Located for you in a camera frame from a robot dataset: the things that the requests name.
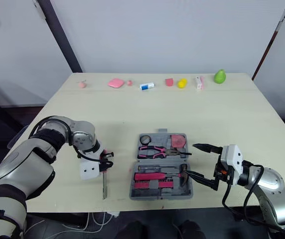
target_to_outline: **black power cord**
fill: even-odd
[[[237,215],[237,216],[241,216],[241,217],[244,217],[246,219],[246,221],[248,223],[250,223],[251,225],[254,225],[254,226],[265,226],[265,227],[268,227],[270,229],[274,229],[276,231],[279,231],[280,233],[283,233],[285,234],[285,230],[278,227],[278,226],[274,226],[274,225],[271,225],[271,224],[268,224],[268,223],[265,223],[265,222],[261,222],[261,221],[258,221],[258,220],[255,220],[253,218],[250,218],[247,216],[247,204],[248,204],[248,200],[250,198],[250,196],[252,195],[254,189],[256,188],[256,186],[258,185],[259,183],[259,180],[261,179],[263,173],[264,173],[264,167],[262,165],[259,165],[259,164],[256,164],[256,165],[253,165],[255,167],[259,167],[260,168],[260,172],[259,172],[259,175],[257,176],[255,182],[253,183],[251,189],[249,190],[245,200],[244,200],[244,204],[243,204],[243,210],[244,210],[244,213],[240,213],[240,212],[237,212],[235,211],[234,209],[228,207],[226,205],[226,200],[229,196],[229,193],[230,193],[230,190],[231,190],[231,186],[232,186],[232,182],[233,182],[233,177],[234,177],[234,169],[231,168],[230,171],[230,178],[229,178],[229,181],[227,182],[228,183],[228,186],[227,186],[227,190],[222,198],[222,205],[228,209],[230,212],[232,212],[233,214]]]
[[[68,145],[69,145],[69,146],[73,146],[73,148],[75,149],[75,152],[77,153],[77,156],[78,156],[78,157],[83,157],[83,158],[85,158],[85,159],[87,159],[87,160],[94,161],[94,162],[105,163],[105,164],[107,165],[106,168],[110,168],[110,167],[112,167],[112,166],[114,165],[114,163],[113,163],[112,161],[109,161],[109,160],[106,160],[106,159],[102,159],[102,160],[100,160],[100,159],[93,159],[93,158],[90,158],[90,157],[87,157],[87,156],[81,154],[81,153],[79,152],[78,148],[77,148],[76,146],[72,145],[72,131],[71,131],[70,126],[69,126],[66,122],[64,122],[64,121],[62,121],[62,120],[60,120],[60,119],[52,119],[51,117],[54,117],[54,116],[48,116],[48,117],[42,119],[41,121],[39,121],[39,122],[33,127],[33,129],[32,129],[32,131],[31,131],[31,133],[29,134],[29,137],[28,137],[28,138],[31,138],[39,129],[42,128],[42,126],[43,126],[46,122],[49,122],[49,121],[59,122],[59,123],[63,124],[63,125],[66,127],[67,132],[68,132]]]

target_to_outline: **white table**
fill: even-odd
[[[82,181],[79,159],[72,147],[64,145],[53,163],[56,176],[37,198],[27,201],[29,212],[101,212],[155,209],[221,207],[226,184],[216,192],[193,182],[189,200],[133,201],[129,198],[132,168],[140,133],[168,132],[187,134],[191,170],[213,178],[217,154],[205,153],[191,145],[237,144],[244,159],[278,171],[285,180],[285,124],[246,74],[227,74],[225,83],[213,82],[213,74],[203,74],[204,90],[197,91],[192,80],[196,74],[72,74],[46,104],[19,139],[27,139],[31,128],[50,115],[87,120],[105,147],[115,153],[108,171],[108,197],[102,200],[102,176]],[[113,89],[112,78],[132,80],[134,85]],[[187,78],[185,89],[167,87],[166,78]],[[86,80],[80,89],[78,82]],[[146,91],[139,84],[155,82]],[[227,204],[241,206],[247,194],[241,186],[232,188]],[[255,196],[249,205],[258,205]]]

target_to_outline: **toolbox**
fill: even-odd
[[[192,180],[184,173],[187,163],[187,136],[168,133],[142,133],[138,138],[137,160],[130,187],[132,200],[189,199]]]

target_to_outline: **person's feet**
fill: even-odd
[[[183,239],[206,239],[206,236],[202,232],[200,226],[195,222],[186,220],[179,226],[179,229]],[[181,239],[180,233],[178,233],[177,238]]]
[[[115,239],[148,239],[148,230],[141,222],[136,221],[118,232]]]

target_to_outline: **green pear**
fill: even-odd
[[[222,84],[226,80],[226,72],[221,69],[214,75],[214,82]]]

